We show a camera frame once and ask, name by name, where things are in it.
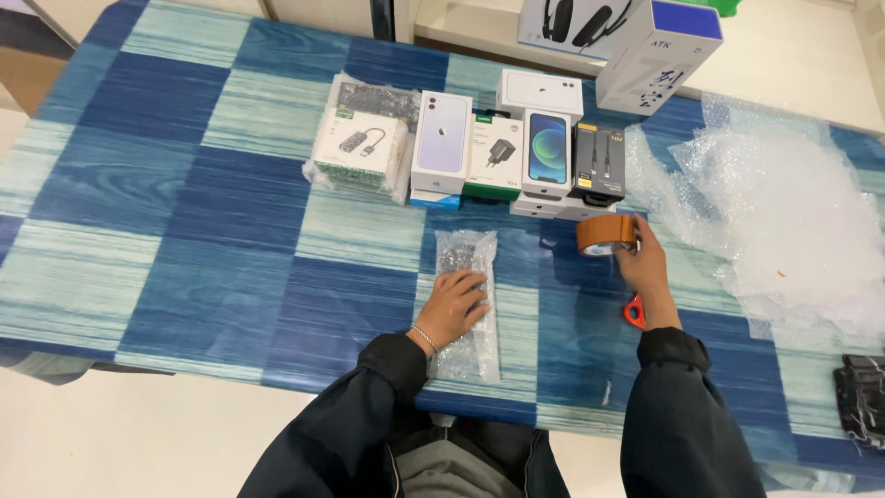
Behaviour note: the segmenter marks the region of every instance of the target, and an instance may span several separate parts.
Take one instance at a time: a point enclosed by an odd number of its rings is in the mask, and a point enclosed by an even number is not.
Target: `scissors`
[[[635,327],[645,331],[645,311],[643,311],[643,298],[639,294],[633,296],[629,303],[624,306],[624,318]]]

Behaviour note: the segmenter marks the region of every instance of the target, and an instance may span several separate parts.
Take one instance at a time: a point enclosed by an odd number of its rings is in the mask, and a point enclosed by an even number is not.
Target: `bracelet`
[[[434,341],[430,340],[430,338],[427,336],[426,333],[424,333],[423,330],[419,329],[419,328],[416,327],[415,325],[413,325],[412,328],[415,329],[416,331],[418,331],[418,333],[421,334],[421,337],[424,338],[424,340],[426,340],[427,342],[430,343],[430,347],[432,347],[432,348],[434,349],[434,353],[435,353],[435,354],[439,354],[440,350],[439,350],[439,349],[436,349],[436,344],[434,344]]]

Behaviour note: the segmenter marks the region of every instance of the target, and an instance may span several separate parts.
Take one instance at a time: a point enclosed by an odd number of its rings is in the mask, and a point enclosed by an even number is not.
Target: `table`
[[[433,282],[434,230],[497,230],[502,382],[432,381],[417,405],[617,437],[639,334],[621,318],[616,266],[579,256],[572,222],[506,204],[400,207],[301,174],[335,74],[484,108],[501,67],[159,0],[112,5],[0,169],[0,346],[317,393],[410,324]],[[585,120],[640,122],[583,90]],[[672,167],[666,147],[703,126],[682,98],[643,122]],[[832,137],[885,196],[885,148]],[[682,323],[754,457],[880,476],[839,428],[829,378],[846,351],[751,338],[718,262],[651,222]]]

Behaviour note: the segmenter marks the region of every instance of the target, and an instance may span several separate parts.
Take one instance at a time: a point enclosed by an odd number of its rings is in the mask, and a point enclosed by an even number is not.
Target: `sleeve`
[[[354,483],[367,450],[381,444],[394,406],[411,402],[426,382],[421,348],[405,335],[380,335],[273,440],[238,496],[359,495]]]
[[[627,496],[764,498],[737,425],[707,377],[704,343],[675,328],[643,333],[627,402],[621,478]]]

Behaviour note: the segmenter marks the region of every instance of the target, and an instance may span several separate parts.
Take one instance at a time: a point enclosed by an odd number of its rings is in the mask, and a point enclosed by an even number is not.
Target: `packing tape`
[[[584,220],[574,228],[578,252],[583,256],[611,256],[614,244],[636,246],[633,219],[628,214],[603,214]]]

